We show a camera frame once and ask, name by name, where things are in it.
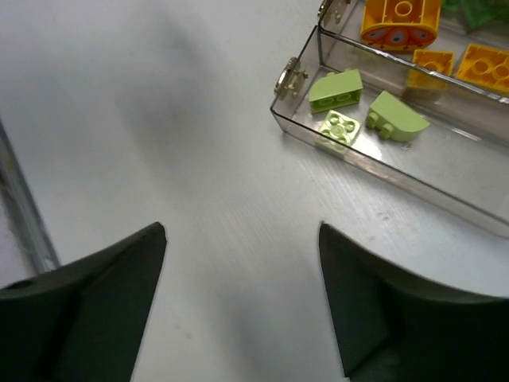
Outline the light green small lego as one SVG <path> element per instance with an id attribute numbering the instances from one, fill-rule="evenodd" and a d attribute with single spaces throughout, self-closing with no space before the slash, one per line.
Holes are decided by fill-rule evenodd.
<path id="1" fill-rule="evenodd" d="M 315 146 L 337 157 L 343 157 L 356 140 L 361 123 L 331 110 L 318 128 Z"/>

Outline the green lego upside-down rectangular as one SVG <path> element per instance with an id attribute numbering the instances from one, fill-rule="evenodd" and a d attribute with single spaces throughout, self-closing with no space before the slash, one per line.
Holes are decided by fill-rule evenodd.
<path id="1" fill-rule="evenodd" d="M 491 21 L 508 24 L 508 1 L 498 0 L 443 0 L 441 7 L 453 12 L 462 11 L 470 29 Z"/>

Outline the yellow round lego piece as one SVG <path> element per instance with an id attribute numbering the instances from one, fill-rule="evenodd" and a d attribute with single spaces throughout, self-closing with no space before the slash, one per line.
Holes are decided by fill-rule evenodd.
<path id="1" fill-rule="evenodd" d="M 437 39 L 441 0 L 368 0 L 361 41 L 385 51 L 412 52 Z"/>

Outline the orange lego brick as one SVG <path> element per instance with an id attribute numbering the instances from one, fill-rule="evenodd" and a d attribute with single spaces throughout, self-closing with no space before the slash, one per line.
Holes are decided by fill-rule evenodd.
<path id="1" fill-rule="evenodd" d="M 453 73 L 454 52 L 444 50 L 416 49 L 412 62 L 430 72 L 451 76 Z M 447 84 L 442 80 L 433 80 L 419 71 L 411 70 L 407 77 L 407 86 L 420 91 L 444 91 Z"/>

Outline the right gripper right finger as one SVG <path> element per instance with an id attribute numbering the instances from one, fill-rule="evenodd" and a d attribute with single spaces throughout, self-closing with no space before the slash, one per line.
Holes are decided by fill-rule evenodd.
<path id="1" fill-rule="evenodd" d="M 507 380 L 506 298 L 422 278 L 330 224 L 318 247 L 347 380 Z"/>

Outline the yellow green lego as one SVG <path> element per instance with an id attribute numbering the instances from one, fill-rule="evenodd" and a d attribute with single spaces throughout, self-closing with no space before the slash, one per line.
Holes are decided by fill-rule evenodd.
<path id="1" fill-rule="evenodd" d="M 457 65 L 458 80 L 508 96 L 508 51 L 471 43 Z"/>

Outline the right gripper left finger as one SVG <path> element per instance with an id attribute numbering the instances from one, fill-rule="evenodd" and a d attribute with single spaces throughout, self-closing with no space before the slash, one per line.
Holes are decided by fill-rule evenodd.
<path id="1" fill-rule="evenodd" d="M 1 289 L 3 381 L 128 381 L 164 263 L 154 222 L 54 271 Z"/>

